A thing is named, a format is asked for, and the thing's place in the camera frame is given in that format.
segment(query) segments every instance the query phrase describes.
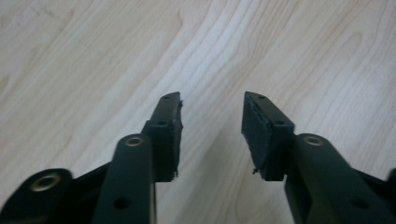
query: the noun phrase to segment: light wood surface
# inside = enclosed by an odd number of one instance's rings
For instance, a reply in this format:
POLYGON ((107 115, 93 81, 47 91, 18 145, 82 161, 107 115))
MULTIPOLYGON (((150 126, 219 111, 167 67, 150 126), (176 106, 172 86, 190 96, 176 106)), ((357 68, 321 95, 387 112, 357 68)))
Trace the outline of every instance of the light wood surface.
POLYGON ((1 1, 0 204, 28 176, 82 175, 180 91, 179 178, 159 223, 292 223, 252 175, 243 94, 386 178, 396 167, 396 1, 1 1))

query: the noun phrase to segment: black mechanical arm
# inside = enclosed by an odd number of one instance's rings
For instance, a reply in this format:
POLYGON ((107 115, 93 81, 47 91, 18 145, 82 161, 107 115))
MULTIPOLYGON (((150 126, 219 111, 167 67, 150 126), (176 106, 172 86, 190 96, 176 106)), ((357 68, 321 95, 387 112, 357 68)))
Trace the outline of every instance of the black mechanical arm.
MULTIPOLYGON (((29 177, 0 214, 10 223, 156 223, 155 183, 177 175, 182 103, 163 96, 142 133, 123 137, 111 162, 73 179, 65 169, 29 177)), ((242 134, 255 172, 283 181, 296 223, 396 223, 396 170, 383 181, 352 169, 325 138, 295 135, 266 97, 246 92, 242 134)))

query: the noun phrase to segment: wooden table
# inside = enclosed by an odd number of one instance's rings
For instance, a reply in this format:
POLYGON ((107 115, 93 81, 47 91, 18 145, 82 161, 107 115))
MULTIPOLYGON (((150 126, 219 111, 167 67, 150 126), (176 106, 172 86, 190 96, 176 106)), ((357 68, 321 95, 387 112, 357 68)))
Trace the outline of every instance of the wooden table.
POLYGON ((283 183, 252 175, 243 96, 354 168, 396 167, 396 1, 1 1, 0 204, 28 176, 80 176, 180 91, 179 178, 159 223, 292 223, 283 183))

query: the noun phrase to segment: metal screw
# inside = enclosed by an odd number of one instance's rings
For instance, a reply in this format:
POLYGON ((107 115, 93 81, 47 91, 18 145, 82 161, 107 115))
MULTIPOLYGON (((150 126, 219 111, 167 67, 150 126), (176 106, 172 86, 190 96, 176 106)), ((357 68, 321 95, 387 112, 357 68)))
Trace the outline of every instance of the metal screw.
POLYGON ((44 191, 47 189, 52 189, 55 187, 60 181, 61 176, 53 173, 50 175, 44 175, 38 178, 31 186, 30 189, 34 192, 44 191))
POLYGON ((143 143, 144 140, 140 137, 132 137, 125 141, 125 145, 127 145, 128 147, 137 147, 139 145, 142 145, 143 143))
POLYGON ((320 140, 319 138, 316 138, 314 136, 307 136, 304 138, 304 141, 311 145, 311 146, 315 146, 315 147, 319 147, 321 145, 323 145, 322 140, 320 140))

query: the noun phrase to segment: hole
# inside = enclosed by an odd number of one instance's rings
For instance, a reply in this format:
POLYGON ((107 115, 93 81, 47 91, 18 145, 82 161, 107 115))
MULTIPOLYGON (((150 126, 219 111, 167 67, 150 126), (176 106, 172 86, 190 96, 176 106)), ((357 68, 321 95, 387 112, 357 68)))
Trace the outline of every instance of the hole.
POLYGON ((323 145, 323 142, 320 139, 313 137, 313 136, 308 136, 308 137, 304 138, 304 140, 307 144, 315 146, 315 147, 323 145))
POLYGON ((359 197, 353 198, 352 200, 350 200, 350 203, 353 206, 359 207, 361 209, 367 209, 367 208, 370 207, 369 204, 366 201, 364 201, 363 199, 361 199, 359 197))
POLYGON ((59 181, 61 181, 61 177, 56 173, 50 175, 44 175, 38 178, 30 186, 30 189, 35 192, 44 191, 55 187, 59 183, 59 181))
POLYGON ((125 198, 125 197, 119 197, 114 201, 114 207, 117 210, 123 210, 129 207, 131 205, 131 200, 125 198))
POLYGON ((136 147, 143 143, 143 139, 139 137, 132 137, 126 140, 125 144, 129 147, 136 147))

